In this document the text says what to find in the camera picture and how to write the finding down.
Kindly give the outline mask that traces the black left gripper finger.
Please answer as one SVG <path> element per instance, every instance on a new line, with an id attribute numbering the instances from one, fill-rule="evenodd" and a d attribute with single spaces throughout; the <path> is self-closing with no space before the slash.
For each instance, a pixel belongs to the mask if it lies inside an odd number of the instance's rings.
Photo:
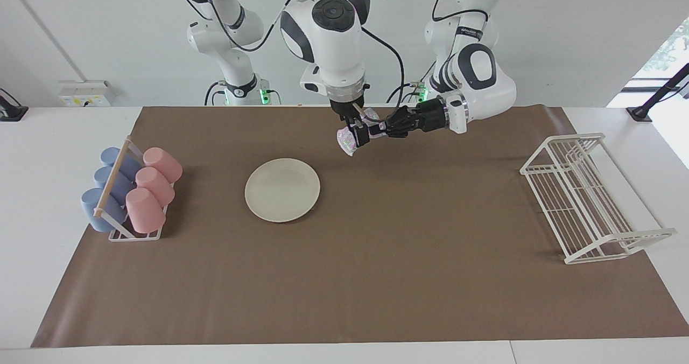
<path id="1" fill-rule="evenodd" d="M 387 128 L 415 128 L 416 112 L 408 107 L 399 107 L 394 109 L 384 121 Z"/>
<path id="2" fill-rule="evenodd" d="M 417 126 L 415 123 L 378 123 L 377 128 L 382 134 L 384 134 L 384 136 L 390 138 L 406 138 L 411 131 L 414 131 L 417 128 Z"/>

